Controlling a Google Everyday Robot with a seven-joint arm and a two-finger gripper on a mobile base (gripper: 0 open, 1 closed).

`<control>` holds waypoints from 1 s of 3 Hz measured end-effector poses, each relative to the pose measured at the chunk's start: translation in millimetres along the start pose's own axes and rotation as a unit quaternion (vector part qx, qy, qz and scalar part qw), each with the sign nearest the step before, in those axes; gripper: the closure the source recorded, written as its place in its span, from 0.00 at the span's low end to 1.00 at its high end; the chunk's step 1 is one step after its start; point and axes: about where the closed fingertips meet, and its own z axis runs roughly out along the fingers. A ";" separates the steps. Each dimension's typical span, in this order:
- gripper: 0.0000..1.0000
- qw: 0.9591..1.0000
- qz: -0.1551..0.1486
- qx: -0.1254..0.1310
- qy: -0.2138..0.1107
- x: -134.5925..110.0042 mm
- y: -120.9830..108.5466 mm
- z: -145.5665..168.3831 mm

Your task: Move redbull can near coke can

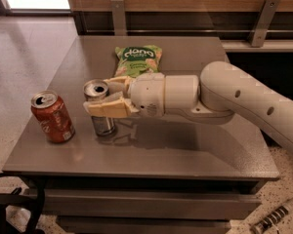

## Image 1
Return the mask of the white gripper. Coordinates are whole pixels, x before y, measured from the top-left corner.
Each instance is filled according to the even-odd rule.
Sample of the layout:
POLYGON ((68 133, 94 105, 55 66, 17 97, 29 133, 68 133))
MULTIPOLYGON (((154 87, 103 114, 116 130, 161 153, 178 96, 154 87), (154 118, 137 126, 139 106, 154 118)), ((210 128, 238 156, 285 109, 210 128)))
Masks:
POLYGON ((105 79, 105 82, 112 95, 97 101, 85 101, 83 106, 90 116, 127 118, 134 113, 142 117, 164 115, 165 76, 162 73, 145 73, 136 79, 119 76, 105 79))

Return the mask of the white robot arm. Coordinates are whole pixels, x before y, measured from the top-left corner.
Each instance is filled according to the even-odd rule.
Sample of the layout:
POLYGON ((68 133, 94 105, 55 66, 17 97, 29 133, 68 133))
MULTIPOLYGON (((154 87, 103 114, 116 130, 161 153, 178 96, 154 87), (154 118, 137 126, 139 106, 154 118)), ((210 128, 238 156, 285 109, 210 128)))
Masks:
POLYGON ((95 99, 83 103, 91 116, 109 118, 180 115, 192 122, 224 124, 238 114, 293 156, 293 100, 270 89, 242 69, 223 61, 198 75, 144 73, 98 80, 95 99))

